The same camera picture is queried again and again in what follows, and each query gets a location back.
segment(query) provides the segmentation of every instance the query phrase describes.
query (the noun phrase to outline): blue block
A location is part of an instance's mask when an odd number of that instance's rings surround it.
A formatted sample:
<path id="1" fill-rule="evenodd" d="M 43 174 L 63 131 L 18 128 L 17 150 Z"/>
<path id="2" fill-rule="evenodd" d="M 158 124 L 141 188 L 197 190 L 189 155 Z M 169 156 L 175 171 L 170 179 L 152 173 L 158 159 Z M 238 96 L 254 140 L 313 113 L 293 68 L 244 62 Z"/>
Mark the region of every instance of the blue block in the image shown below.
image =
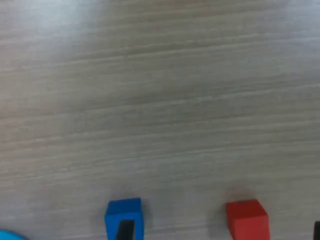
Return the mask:
<path id="1" fill-rule="evenodd" d="M 25 240 L 25 239 L 11 232 L 0 230 L 0 240 Z"/>
<path id="2" fill-rule="evenodd" d="M 104 220 L 108 240 L 116 240 L 119 224 L 123 220 L 134 220 L 135 240 L 144 239 L 144 215 L 140 198 L 109 202 Z"/>

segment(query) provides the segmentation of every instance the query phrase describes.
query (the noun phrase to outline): black object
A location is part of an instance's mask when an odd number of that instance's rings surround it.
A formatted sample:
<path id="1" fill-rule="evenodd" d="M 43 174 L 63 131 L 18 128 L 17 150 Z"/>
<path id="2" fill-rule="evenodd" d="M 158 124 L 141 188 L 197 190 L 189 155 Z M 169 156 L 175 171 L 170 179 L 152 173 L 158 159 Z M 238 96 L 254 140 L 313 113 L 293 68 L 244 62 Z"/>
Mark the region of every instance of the black object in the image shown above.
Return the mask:
<path id="1" fill-rule="evenodd" d="M 133 240 L 135 220 L 122 220 L 118 227 L 115 240 Z"/>
<path id="2" fill-rule="evenodd" d="M 320 240 L 320 221 L 314 223 L 313 240 Z"/>

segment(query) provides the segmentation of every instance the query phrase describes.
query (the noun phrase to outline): blue cube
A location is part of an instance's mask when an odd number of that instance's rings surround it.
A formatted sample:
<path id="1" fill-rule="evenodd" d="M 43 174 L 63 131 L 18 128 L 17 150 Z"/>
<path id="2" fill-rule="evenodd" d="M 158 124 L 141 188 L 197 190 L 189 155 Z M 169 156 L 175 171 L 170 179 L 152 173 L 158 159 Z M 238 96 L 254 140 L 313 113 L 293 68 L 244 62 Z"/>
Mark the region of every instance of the blue cube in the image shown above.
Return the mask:
<path id="1" fill-rule="evenodd" d="M 14 233 L 0 230 L 0 240 L 24 240 L 24 238 Z"/>
<path id="2" fill-rule="evenodd" d="M 142 212 L 140 198 L 123 199 L 109 202 L 104 220 L 108 240 L 116 240 L 118 238 L 118 231 L 120 230 L 119 226 L 124 221 L 134 221 L 135 240 L 144 239 L 144 215 Z"/>

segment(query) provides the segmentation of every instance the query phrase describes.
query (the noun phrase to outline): table surface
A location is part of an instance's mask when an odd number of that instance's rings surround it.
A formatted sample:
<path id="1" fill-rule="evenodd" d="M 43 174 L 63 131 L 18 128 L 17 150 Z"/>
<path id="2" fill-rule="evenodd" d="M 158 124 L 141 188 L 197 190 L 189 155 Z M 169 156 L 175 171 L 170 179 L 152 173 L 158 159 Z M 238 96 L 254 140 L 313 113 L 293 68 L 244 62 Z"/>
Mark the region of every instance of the table surface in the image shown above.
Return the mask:
<path id="1" fill-rule="evenodd" d="M 0 228 L 105 240 L 141 197 L 147 240 L 230 240 L 257 198 L 273 240 L 320 219 L 320 0 L 0 2 Z"/>

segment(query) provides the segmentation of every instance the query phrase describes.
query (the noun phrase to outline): red cube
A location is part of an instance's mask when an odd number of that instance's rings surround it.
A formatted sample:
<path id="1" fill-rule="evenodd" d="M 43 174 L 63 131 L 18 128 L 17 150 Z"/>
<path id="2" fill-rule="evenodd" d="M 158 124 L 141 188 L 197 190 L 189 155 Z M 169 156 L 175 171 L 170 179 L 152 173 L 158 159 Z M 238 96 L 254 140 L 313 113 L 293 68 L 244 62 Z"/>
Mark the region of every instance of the red cube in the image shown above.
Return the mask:
<path id="1" fill-rule="evenodd" d="M 269 216 L 258 200 L 229 202 L 226 214 L 233 240 L 270 240 Z"/>

